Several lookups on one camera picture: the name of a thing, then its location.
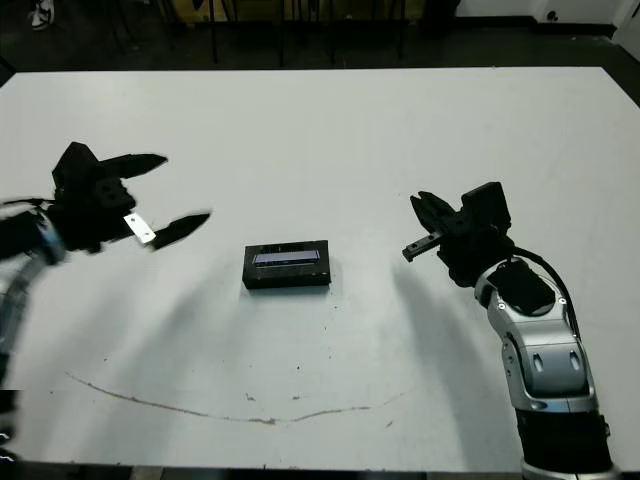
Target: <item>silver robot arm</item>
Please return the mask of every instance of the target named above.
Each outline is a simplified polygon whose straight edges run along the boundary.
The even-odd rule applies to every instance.
[[[523,476],[620,478],[609,457],[609,430],[598,412],[585,349],[568,325],[567,300],[553,281],[539,277],[553,297],[533,314],[523,313],[500,295],[491,280],[498,268],[514,262],[525,263],[515,257],[482,274],[475,297],[487,308],[489,322],[502,341],[502,362],[524,451]]]
[[[405,258],[412,261],[439,247],[451,279],[475,288],[500,337],[523,476],[618,478],[569,291],[551,265],[507,236],[511,215],[501,184],[489,182],[465,193],[459,211],[430,192],[412,196],[411,204],[429,235],[407,245]]]

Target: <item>shoe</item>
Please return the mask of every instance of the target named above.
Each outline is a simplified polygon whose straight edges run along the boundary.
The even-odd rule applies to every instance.
[[[54,18],[53,0],[40,0],[31,19],[31,29],[35,31],[44,30],[53,23]]]

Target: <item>black rectangular object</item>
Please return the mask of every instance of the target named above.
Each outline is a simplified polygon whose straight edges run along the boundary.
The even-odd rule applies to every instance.
[[[245,247],[242,281],[248,289],[329,285],[329,242]]]

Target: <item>chair leg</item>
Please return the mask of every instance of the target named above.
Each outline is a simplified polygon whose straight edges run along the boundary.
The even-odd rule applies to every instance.
[[[396,9],[396,0],[391,1],[391,6],[389,7],[389,21],[393,20],[393,11]]]
[[[131,29],[129,28],[129,22],[127,22],[127,17],[124,14],[124,8],[122,8],[122,0],[116,0],[116,9],[118,10],[118,15],[120,16],[120,21],[122,22],[122,27],[124,31],[127,33],[127,37],[130,40],[133,40],[133,35],[131,35]]]
[[[280,67],[284,67],[284,0],[280,1]]]
[[[398,58],[400,60],[402,60],[404,56],[404,24],[406,7],[407,0],[400,0],[400,40],[398,41]]]
[[[218,46],[216,45],[216,18],[213,12],[213,0],[209,0],[209,26],[211,28],[211,52],[213,63],[218,63]]]
[[[173,40],[171,39],[171,32],[169,31],[169,26],[167,25],[165,15],[167,12],[162,13],[162,9],[160,8],[159,0],[151,0],[153,3],[153,9],[156,11],[156,15],[160,24],[162,26],[162,32],[164,33],[164,38],[167,40],[167,44],[169,48],[173,49]]]
[[[333,24],[333,0],[329,0],[329,48],[331,49],[331,65],[336,64],[335,25]]]
[[[109,11],[109,5],[106,0],[100,0],[100,6],[102,11],[104,12],[104,16],[107,17],[107,22],[109,23],[109,29],[111,30],[111,34],[113,35],[113,39],[116,42],[116,46],[120,53],[124,53],[124,46],[122,45],[122,41],[120,40],[120,36],[118,35],[118,30],[116,28],[116,24],[111,17],[111,12]]]
[[[220,0],[220,3],[222,3],[222,10],[224,10],[224,16],[227,17],[227,23],[233,22],[233,19],[229,16],[229,9],[227,8],[227,2],[225,2],[224,0]]]

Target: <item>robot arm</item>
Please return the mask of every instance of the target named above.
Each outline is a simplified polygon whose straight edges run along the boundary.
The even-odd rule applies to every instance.
[[[438,256],[450,277],[475,288],[502,341],[523,476],[619,478],[569,293],[546,262],[507,237],[511,218],[501,185],[488,183],[463,195],[459,212],[426,192],[411,201],[430,234],[407,246],[404,256],[412,261],[440,246]],[[542,265],[551,279],[531,270],[523,257]]]
[[[209,213],[188,215],[153,231],[132,209],[135,199],[121,178],[142,175],[166,162],[151,155],[124,155],[99,161],[86,145],[72,143],[53,170],[54,200],[24,199],[2,206],[33,208],[0,219],[0,385],[27,306],[29,287],[47,267],[65,259],[67,251],[98,253],[105,242],[135,235],[158,250],[191,234]],[[0,446],[15,434],[15,393],[0,392]],[[15,456],[0,448],[0,464]]]

